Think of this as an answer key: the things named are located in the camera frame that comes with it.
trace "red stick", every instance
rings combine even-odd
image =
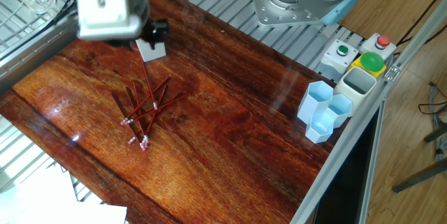
[[[168,85],[165,84],[165,86],[163,87],[163,90],[161,91],[161,95],[160,95],[160,98],[159,98],[159,103],[161,103],[161,100],[163,99],[163,95],[165,94],[165,90],[166,90],[167,87],[168,87]]]
[[[147,130],[146,130],[146,135],[148,135],[149,131],[151,130],[152,124],[154,123],[154,120],[155,120],[155,114],[156,114],[156,111],[152,115],[151,122],[149,123]]]
[[[137,87],[136,84],[133,83],[133,88],[136,89],[136,87]],[[132,107],[135,108],[135,105],[133,104],[133,101],[132,101],[131,92],[129,91],[129,89],[127,89],[127,87],[126,87],[126,90],[127,90],[127,96],[129,97]],[[135,99],[137,100],[137,104],[138,104],[139,97],[138,97],[138,92],[136,90],[135,90]],[[140,120],[138,120],[138,124],[140,125],[142,134],[145,134],[145,130],[142,127],[142,123]]]
[[[117,107],[118,107],[119,111],[121,112],[121,114],[123,114],[123,117],[124,117],[124,112],[123,112],[123,110],[121,110],[121,107],[120,107],[119,104],[118,104],[118,100],[115,98],[115,96],[113,96],[113,94],[111,94],[111,95],[112,95],[112,98],[113,98],[115,104],[117,104]],[[135,131],[133,131],[132,127],[131,127],[131,126],[129,126],[129,127],[130,127],[131,130],[132,130],[133,137],[134,137],[135,139],[137,139],[138,141],[140,141],[140,140],[138,139],[137,134],[135,133]]]
[[[135,101],[137,102],[137,105],[140,104],[140,97],[138,95],[138,90],[137,90],[137,84],[135,82],[132,82],[133,84],[133,92],[135,92]],[[141,109],[137,110],[137,115],[141,114]]]
[[[154,119],[154,120],[158,119],[158,118],[160,117],[160,115],[162,115],[163,112],[167,111],[168,108],[169,108],[171,105],[173,105],[173,104],[170,104],[170,105],[166,106],[164,109],[162,109],[162,111],[159,112],[159,113],[155,116],[155,119]]]
[[[168,76],[164,81],[162,81],[162,83],[161,83],[159,86],[157,86],[157,87],[155,88],[154,92],[155,92],[156,90],[158,90],[164,83],[166,83],[166,81],[168,81],[169,78],[170,78],[170,76]]]
[[[161,100],[163,99],[163,95],[165,94],[166,87],[167,87],[167,85],[165,84],[165,87],[163,87],[163,91],[161,92],[161,95],[160,95],[160,98],[159,98],[159,103],[161,103]],[[151,118],[151,122],[147,126],[146,135],[148,135],[149,132],[151,131],[152,124],[155,121],[155,114],[156,114],[156,111],[153,113],[152,118]]]
[[[145,67],[145,62],[142,60],[142,57],[140,57],[140,61],[141,61],[141,68],[143,73],[145,74],[146,77],[146,83],[147,83],[147,87],[149,87],[149,92],[151,94],[151,99],[152,102],[154,104],[154,109],[158,110],[158,107],[156,105],[156,101],[155,101],[155,97],[154,97],[154,93],[152,92],[152,88],[151,88],[151,83],[149,82],[149,76],[147,75],[147,71],[146,71],[146,67]]]
[[[168,105],[170,105],[170,104],[173,104],[173,103],[175,103],[175,102],[177,102],[177,101],[179,101],[179,100],[182,100],[183,98],[186,98],[186,97],[189,96],[189,95],[191,95],[191,92],[189,92],[189,93],[187,93],[187,94],[184,94],[183,96],[181,96],[181,97],[179,97],[179,98],[176,98],[176,99],[174,99],[174,100],[171,100],[171,101],[167,102],[166,104],[160,106],[159,109],[163,109],[163,108],[165,108],[166,106],[168,106]],[[132,118],[132,119],[129,119],[129,120],[141,119],[142,117],[144,117],[144,116],[150,114],[152,111],[154,111],[154,109],[152,109],[152,110],[150,110],[150,111],[148,111],[148,112],[145,112],[145,113],[141,114],[141,115],[138,116],[138,117],[134,117],[134,118]]]
[[[166,81],[168,81],[169,77],[166,78],[164,81],[162,81],[162,83],[161,83],[157,88],[155,88],[154,91],[158,90],[158,89],[161,87],[162,84],[164,84]],[[137,105],[137,107],[135,107],[135,109],[133,109],[133,111],[126,117],[126,119],[128,119],[129,117],[131,117],[132,114],[134,114],[134,113],[141,107],[141,105],[144,104],[150,97],[151,97],[151,96],[148,95],[148,97],[146,97],[141,103],[139,103],[139,104]]]

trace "white container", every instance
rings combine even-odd
[[[332,135],[334,121],[327,113],[316,114],[306,126],[306,137],[314,144],[325,142]]]
[[[388,37],[382,36],[382,38],[379,39],[379,36],[381,35],[375,33],[368,40],[366,40],[360,47],[360,53],[363,54],[365,52],[374,52],[379,54],[383,60],[386,60],[396,50],[396,45],[392,44]]]
[[[310,124],[314,114],[323,114],[332,100],[333,88],[323,81],[312,82],[298,107],[298,118]]]
[[[376,86],[376,79],[359,67],[353,67],[335,86],[334,94],[343,94],[352,102],[352,116]]]
[[[340,51],[341,47],[344,47],[347,51]],[[336,39],[323,54],[323,58],[321,58],[318,64],[317,72],[329,73],[328,78],[338,80],[346,72],[357,54],[358,50],[356,48]]]
[[[334,128],[339,128],[351,116],[352,102],[343,94],[334,95],[325,113],[334,121]]]

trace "wire rack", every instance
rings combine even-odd
[[[61,10],[67,0],[56,0],[48,12],[37,15],[22,0],[0,0],[0,61],[8,52],[36,35]]]

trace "reddish wood surface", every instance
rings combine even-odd
[[[312,144],[296,118],[323,78],[185,0],[150,3],[171,31],[168,56],[146,64],[151,82],[172,75],[164,101],[192,94],[155,121],[148,151],[127,144],[110,95],[126,113],[132,82],[148,95],[138,51],[77,40],[0,97],[0,114],[105,202],[128,206],[131,223],[288,223],[342,131]]]

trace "hexagonal container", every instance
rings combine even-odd
[[[298,118],[310,124],[314,114],[322,114],[332,100],[333,88],[323,81],[312,82],[298,107]]]
[[[334,121],[328,113],[317,114],[306,126],[306,137],[314,144],[325,142],[332,135]]]
[[[334,95],[324,113],[332,118],[334,128],[339,128],[351,116],[352,102],[343,94]]]

